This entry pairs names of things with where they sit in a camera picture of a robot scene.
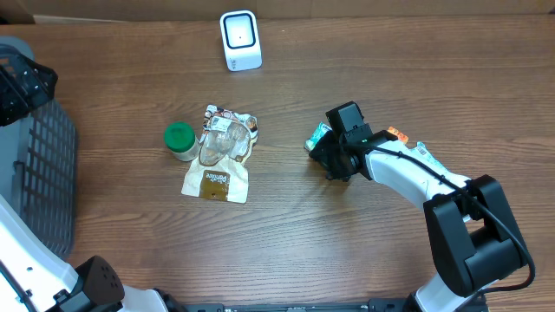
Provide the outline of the small teal tissue pack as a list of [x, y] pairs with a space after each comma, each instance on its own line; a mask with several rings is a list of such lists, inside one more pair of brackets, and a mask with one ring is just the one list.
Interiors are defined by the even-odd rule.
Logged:
[[312, 135], [305, 141], [304, 149], [307, 150], [308, 152], [312, 151], [316, 146], [316, 144], [318, 143], [318, 141], [330, 130], [331, 130], [330, 126], [320, 122], [318, 126], [315, 128]]

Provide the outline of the orange tissue pack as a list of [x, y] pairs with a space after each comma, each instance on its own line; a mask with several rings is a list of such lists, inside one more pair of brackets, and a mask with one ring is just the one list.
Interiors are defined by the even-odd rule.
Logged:
[[408, 143], [408, 136], [405, 135], [404, 133], [402, 133], [401, 131], [399, 131], [398, 129], [394, 128], [394, 127], [389, 127], [388, 128], [388, 132], [392, 133], [393, 135], [395, 135], [397, 137], [397, 139], [399, 141], [401, 141], [403, 144], [407, 144]]

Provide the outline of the teal snack packet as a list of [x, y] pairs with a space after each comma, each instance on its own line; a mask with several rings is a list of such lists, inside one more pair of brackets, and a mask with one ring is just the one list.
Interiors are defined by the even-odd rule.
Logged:
[[429, 164], [438, 169], [441, 174], [447, 171], [447, 168], [434, 157], [423, 142], [418, 141], [416, 146], [411, 149], [411, 152], [422, 156]]

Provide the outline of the beige dried mushroom bag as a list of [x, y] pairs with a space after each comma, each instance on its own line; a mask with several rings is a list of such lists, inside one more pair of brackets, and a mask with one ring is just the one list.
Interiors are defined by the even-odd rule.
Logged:
[[258, 141], [258, 119], [223, 107], [205, 111], [199, 155], [185, 177], [183, 195], [243, 204], [249, 173], [245, 167]]

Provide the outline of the clear jar white contents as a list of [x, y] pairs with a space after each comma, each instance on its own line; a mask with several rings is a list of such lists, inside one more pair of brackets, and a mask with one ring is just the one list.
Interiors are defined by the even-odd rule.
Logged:
[[185, 122], [175, 122], [164, 132], [166, 147], [181, 161], [192, 161], [199, 156], [199, 140], [193, 128]]

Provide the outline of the green bottle cap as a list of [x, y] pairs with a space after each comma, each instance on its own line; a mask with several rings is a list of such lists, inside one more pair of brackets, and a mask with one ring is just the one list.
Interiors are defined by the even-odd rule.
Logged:
[[184, 122], [175, 122], [169, 125], [164, 132], [166, 146], [178, 153], [188, 151], [196, 140], [193, 129]]

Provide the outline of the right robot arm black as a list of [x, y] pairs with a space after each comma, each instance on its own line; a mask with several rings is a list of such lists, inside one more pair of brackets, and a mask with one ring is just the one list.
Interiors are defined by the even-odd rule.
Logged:
[[391, 127], [373, 132], [359, 106], [327, 112], [305, 141], [328, 180], [361, 174], [423, 211], [435, 275], [405, 298], [372, 298], [364, 311], [486, 311], [486, 295], [527, 288], [536, 275], [500, 183], [450, 172], [423, 143]]

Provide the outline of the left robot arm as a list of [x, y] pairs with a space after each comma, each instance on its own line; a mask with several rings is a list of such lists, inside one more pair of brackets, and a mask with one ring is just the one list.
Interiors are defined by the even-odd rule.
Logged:
[[121, 283], [93, 256], [64, 258], [75, 234], [78, 133], [55, 99], [58, 76], [26, 42], [1, 39], [1, 309], [181, 311], [159, 289]]

